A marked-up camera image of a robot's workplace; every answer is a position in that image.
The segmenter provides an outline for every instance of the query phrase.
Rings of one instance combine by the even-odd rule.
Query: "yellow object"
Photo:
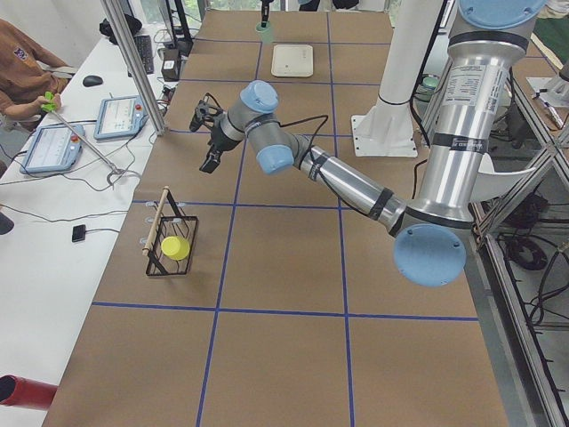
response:
[[[180,236],[168,236],[162,241],[162,252],[168,258],[180,261],[189,255],[189,242]]]

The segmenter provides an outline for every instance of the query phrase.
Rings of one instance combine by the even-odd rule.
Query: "shirt logo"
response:
[[[28,58],[28,54],[21,47],[14,51],[14,55],[16,55],[21,60],[26,60]]]

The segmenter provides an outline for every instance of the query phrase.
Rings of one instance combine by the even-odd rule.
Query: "red cylinder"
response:
[[[57,385],[5,375],[0,378],[0,405],[27,407],[47,411],[57,391]]]

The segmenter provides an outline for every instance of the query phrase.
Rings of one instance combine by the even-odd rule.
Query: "black mouse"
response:
[[[83,79],[83,86],[91,87],[91,86],[98,86],[103,84],[103,79],[99,76],[86,76]]]

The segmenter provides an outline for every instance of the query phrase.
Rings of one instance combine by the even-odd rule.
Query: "keyboard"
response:
[[[139,51],[146,74],[154,73],[154,53],[150,36],[134,36],[136,50]]]

